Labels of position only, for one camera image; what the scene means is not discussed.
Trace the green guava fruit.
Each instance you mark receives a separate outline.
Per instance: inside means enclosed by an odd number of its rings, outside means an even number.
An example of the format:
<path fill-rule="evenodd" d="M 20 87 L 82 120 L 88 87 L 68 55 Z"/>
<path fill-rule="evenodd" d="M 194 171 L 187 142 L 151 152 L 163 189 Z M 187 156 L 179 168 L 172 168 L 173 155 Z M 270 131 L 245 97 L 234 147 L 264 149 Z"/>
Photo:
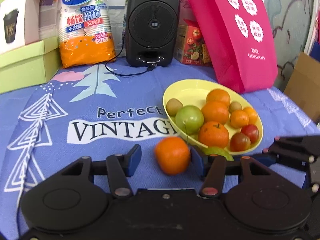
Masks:
<path fill-rule="evenodd" d="M 229 154 L 228 151 L 226 151 L 224 148 L 219 148 L 217 146 L 209 147 L 209 148 L 203 148 L 203 153 L 205 155 L 220 155 L 226 158 L 227 161 L 233 161 L 233 157 Z"/>

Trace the large orange with stem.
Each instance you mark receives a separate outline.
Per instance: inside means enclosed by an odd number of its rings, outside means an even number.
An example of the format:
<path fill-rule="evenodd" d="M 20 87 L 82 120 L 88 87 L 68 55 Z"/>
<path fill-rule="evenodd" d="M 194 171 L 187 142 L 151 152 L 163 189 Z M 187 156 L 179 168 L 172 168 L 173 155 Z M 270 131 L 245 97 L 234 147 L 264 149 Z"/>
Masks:
<path fill-rule="evenodd" d="M 229 143 L 229 132 L 223 124 L 209 121 L 200 128 L 198 141 L 208 147 L 225 148 Z"/>

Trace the red tomato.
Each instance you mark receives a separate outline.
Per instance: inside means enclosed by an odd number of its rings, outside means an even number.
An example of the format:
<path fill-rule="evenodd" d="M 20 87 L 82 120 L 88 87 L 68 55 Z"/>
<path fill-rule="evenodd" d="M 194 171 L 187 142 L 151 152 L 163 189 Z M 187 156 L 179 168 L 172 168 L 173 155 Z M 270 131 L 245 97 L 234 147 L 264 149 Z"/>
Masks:
<path fill-rule="evenodd" d="M 251 141 L 249 137 L 243 133 L 235 133 L 229 143 L 232 152 L 246 151 L 250 148 Z"/>
<path fill-rule="evenodd" d="M 254 144 L 257 142 L 257 140 L 259 139 L 259 129 L 257 128 L 257 126 L 253 125 L 253 124 L 249 124 L 244 126 L 241 129 L 241 133 L 243 133 L 244 135 L 248 136 L 251 144 Z"/>

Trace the large green tomato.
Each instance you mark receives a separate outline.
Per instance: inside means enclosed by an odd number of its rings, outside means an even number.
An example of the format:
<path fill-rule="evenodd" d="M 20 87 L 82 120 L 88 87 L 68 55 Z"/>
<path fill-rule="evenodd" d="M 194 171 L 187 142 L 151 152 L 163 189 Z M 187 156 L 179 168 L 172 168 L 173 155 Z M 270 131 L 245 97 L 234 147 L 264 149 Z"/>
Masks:
<path fill-rule="evenodd" d="M 177 127 L 185 134 L 197 133 L 204 124 L 204 116 L 201 110 L 193 105 L 186 105 L 178 110 L 175 116 Z"/>

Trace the small mandarin orange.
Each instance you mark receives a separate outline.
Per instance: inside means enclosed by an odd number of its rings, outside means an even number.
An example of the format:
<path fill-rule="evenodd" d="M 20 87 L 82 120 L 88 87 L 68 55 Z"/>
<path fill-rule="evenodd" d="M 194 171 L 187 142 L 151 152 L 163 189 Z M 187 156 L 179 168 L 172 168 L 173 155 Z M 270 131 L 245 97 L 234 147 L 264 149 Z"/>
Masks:
<path fill-rule="evenodd" d="M 236 129 L 242 128 L 249 124 L 249 116 L 243 110 L 233 111 L 230 115 L 229 124 Z"/>

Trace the small yellow orange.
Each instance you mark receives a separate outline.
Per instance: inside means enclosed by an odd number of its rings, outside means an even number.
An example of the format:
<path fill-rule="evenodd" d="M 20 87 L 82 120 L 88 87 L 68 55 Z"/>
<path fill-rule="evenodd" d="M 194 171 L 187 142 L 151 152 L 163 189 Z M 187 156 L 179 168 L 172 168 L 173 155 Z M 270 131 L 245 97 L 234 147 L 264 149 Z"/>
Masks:
<path fill-rule="evenodd" d="M 258 114 L 252 107 L 245 107 L 243 111 L 248 115 L 249 117 L 249 124 L 255 125 L 258 120 Z"/>

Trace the small brown kiwi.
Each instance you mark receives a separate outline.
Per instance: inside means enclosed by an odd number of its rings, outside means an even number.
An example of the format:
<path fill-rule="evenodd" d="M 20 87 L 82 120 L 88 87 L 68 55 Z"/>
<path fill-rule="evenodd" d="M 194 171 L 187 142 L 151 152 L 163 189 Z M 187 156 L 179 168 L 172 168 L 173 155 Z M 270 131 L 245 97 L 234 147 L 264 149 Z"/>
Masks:
<path fill-rule="evenodd" d="M 237 101 L 233 101 L 229 105 L 229 113 L 233 113 L 234 111 L 242 111 L 242 105 Z"/>
<path fill-rule="evenodd" d="M 170 116 L 176 116 L 177 112 L 183 107 L 183 104 L 176 98 L 172 98 L 167 102 L 166 110 Z"/>

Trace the blue printed tablecloth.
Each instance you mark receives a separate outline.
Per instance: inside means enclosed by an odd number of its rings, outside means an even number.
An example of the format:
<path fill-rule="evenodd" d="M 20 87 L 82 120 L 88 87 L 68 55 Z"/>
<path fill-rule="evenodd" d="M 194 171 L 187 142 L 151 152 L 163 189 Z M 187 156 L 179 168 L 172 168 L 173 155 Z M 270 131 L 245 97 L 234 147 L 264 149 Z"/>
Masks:
<path fill-rule="evenodd" d="M 2 95 L 1 239 L 309 239 L 302 228 L 311 207 L 306 172 L 252 157 L 276 137 L 319 135 L 275 87 L 241 94 L 264 136 L 255 150 L 227 161 L 219 197 L 199 195 L 203 180 L 191 161 L 175 176 L 160 169 L 155 146 L 182 138 L 165 113 L 165 90 L 186 79 L 214 82 L 212 75 L 212 68 L 177 62 L 143 72 L 118 59 Z M 135 144 L 142 158 L 127 178 L 133 196 L 114 198 L 106 158 Z"/>

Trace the brown cardboard box on floor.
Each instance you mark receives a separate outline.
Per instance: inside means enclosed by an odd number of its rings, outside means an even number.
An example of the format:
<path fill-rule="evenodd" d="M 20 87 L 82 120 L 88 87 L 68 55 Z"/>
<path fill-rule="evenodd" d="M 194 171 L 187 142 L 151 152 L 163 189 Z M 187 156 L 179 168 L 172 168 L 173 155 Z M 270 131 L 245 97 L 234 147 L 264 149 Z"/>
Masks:
<path fill-rule="evenodd" d="M 319 78 L 319 62 L 301 52 L 284 90 L 313 122 L 319 121 L 320 114 Z"/>

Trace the yellow plastic plate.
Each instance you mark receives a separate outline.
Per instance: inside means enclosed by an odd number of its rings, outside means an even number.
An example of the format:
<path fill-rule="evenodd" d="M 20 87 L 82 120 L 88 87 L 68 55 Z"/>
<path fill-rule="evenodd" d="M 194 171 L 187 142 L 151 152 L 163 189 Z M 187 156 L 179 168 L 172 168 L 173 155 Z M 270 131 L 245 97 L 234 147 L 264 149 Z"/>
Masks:
<path fill-rule="evenodd" d="M 198 146 L 199 148 L 208 148 L 207 145 L 202 144 L 201 142 L 198 141 L 198 134 L 195 133 L 193 135 L 186 135 L 184 131 L 182 131 L 178 126 L 176 125 L 175 119 L 171 117 L 167 111 L 167 102 L 175 98 L 179 100 L 183 106 L 186 105 L 194 105 L 201 109 L 205 103 L 206 103 L 206 97 L 207 94 L 214 89 L 222 89 L 225 90 L 229 96 L 231 97 L 231 102 L 232 101 L 237 101 L 239 102 L 242 107 L 251 107 L 253 106 L 246 100 L 243 95 L 238 94 L 237 92 L 220 85 L 218 83 L 212 82 L 212 81 L 207 81 L 207 80 L 201 80 L 201 79 L 186 79 L 186 80 L 180 80 L 175 83 L 172 83 L 164 92 L 162 102 L 163 102 L 163 107 L 165 110 L 165 113 L 172 124 L 174 130 L 182 137 L 182 139 L 186 140 L 188 138 L 189 144 Z M 239 151 L 239 152 L 232 152 L 229 149 L 229 145 L 225 147 L 225 150 L 229 151 L 231 155 L 241 155 L 241 154 L 247 154 L 249 152 L 252 152 L 255 150 L 262 142 L 263 136 L 264 136 L 264 128 L 263 128 L 263 123 L 261 122 L 261 118 L 258 115 L 257 122 L 255 126 L 259 130 L 259 138 L 258 140 L 251 145 L 251 147 L 246 150 L 246 151 Z M 225 124 L 225 128 L 229 132 L 230 139 L 231 137 L 236 133 L 240 132 L 240 129 L 235 129 L 233 128 L 229 122 Z"/>

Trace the red tomato cracker box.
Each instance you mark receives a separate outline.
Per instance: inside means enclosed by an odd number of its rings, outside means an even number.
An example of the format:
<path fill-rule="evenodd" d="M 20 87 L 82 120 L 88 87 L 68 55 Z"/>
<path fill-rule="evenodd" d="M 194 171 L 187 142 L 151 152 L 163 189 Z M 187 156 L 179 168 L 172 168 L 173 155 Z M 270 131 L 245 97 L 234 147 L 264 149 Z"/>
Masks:
<path fill-rule="evenodd" d="M 212 66 L 206 43 L 196 21 L 181 20 L 178 26 L 174 58 L 182 64 Z"/>

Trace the light green shoe box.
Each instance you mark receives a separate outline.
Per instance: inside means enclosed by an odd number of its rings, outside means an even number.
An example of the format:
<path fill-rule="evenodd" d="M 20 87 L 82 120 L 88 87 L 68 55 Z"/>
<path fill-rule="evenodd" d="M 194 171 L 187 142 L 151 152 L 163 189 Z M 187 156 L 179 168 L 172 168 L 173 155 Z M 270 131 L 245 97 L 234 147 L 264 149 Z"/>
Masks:
<path fill-rule="evenodd" d="M 0 92 L 47 83 L 61 68 L 58 37 L 50 37 L 1 55 Z"/>

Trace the orange paper cup package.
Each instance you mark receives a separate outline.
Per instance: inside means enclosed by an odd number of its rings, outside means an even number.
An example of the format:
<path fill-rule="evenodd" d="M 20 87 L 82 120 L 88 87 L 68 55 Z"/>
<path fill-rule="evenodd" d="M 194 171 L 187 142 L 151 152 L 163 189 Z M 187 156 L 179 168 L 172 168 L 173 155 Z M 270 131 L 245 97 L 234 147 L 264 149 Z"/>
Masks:
<path fill-rule="evenodd" d="M 57 0 L 59 50 L 64 69 L 116 56 L 108 0 Z"/>

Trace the pink tote bag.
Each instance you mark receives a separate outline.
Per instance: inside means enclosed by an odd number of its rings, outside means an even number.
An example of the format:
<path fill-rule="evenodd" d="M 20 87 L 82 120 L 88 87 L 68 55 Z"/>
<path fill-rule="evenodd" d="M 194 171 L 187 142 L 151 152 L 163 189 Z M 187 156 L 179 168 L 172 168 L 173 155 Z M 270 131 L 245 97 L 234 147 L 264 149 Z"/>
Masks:
<path fill-rule="evenodd" d="M 273 86 L 277 57 L 262 0 L 188 0 L 217 81 L 247 93 Z"/>

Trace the white coffee cup box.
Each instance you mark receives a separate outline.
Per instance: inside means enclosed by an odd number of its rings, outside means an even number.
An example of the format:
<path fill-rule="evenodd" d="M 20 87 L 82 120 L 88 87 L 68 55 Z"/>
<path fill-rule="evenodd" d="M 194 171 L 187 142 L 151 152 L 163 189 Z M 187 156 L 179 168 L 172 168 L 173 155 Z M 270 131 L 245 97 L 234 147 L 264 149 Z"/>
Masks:
<path fill-rule="evenodd" d="M 1 54 L 37 42 L 40 0 L 4 0 L 1 3 Z"/>

